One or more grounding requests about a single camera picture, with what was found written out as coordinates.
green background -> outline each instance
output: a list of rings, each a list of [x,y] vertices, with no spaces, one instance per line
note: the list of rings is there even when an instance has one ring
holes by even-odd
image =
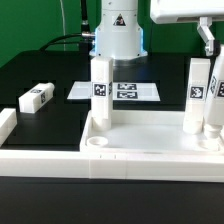
[[[80,32],[80,1],[62,1],[66,34]],[[89,23],[94,31],[101,18],[101,1],[87,0],[87,4]],[[144,29],[145,50],[203,54],[204,44],[196,24],[152,25],[149,9],[149,0],[139,0],[138,22]],[[19,52],[37,50],[49,40],[63,35],[60,0],[1,0],[0,10],[0,66]],[[224,42],[224,23],[214,24],[213,32]],[[63,50],[63,46],[51,49]]]

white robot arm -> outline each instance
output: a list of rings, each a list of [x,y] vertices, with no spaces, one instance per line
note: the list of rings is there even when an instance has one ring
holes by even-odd
[[[206,55],[217,56],[205,102],[204,133],[208,138],[218,137],[224,125],[224,45],[217,44],[209,27],[212,21],[224,21],[224,1],[151,0],[151,18],[156,23],[198,22]]]

white tray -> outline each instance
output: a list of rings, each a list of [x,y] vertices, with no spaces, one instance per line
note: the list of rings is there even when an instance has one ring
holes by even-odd
[[[184,112],[167,111],[120,111],[112,112],[112,128],[99,132],[92,128],[91,111],[88,114],[80,142],[82,152],[220,153],[218,140],[208,141],[204,134],[191,135],[183,132]],[[93,137],[104,137],[108,144],[103,147],[89,146]]]

black table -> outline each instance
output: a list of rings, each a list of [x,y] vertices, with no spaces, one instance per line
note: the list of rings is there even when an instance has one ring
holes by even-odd
[[[114,102],[114,109],[184,110],[188,67],[184,55],[155,54],[145,64],[115,68],[115,82],[156,83],[161,102]],[[79,150],[90,100],[67,96],[75,81],[89,80],[87,54],[28,51],[16,56],[0,69],[0,110],[16,108],[18,119],[4,148]],[[41,82],[54,83],[53,99],[36,114],[20,113],[18,98]]]
[[[189,56],[152,55],[115,68],[114,81],[155,82],[161,102],[114,102],[114,109],[184,110]],[[23,52],[0,69],[0,110],[18,125],[4,149],[78,151],[89,100],[68,101],[74,81],[89,81],[89,58],[75,52]],[[53,82],[53,99],[35,115],[18,97]],[[0,223],[224,223],[224,185],[166,181],[0,177]]]

white block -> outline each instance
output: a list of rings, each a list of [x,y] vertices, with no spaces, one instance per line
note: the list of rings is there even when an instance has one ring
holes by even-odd
[[[0,147],[17,125],[16,110],[4,109],[0,113]]]
[[[206,124],[224,125],[224,45],[216,58],[208,89],[204,118]]]
[[[20,112],[35,113],[53,97],[52,83],[39,83],[19,98]]]
[[[111,128],[113,108],[113,59],[95,57],[91,60],[93,127],[99,131]]]
[[[209,71],[209,59],[191,59],[183,123],[183,130],[186,133],[198,134],[202,131]]]

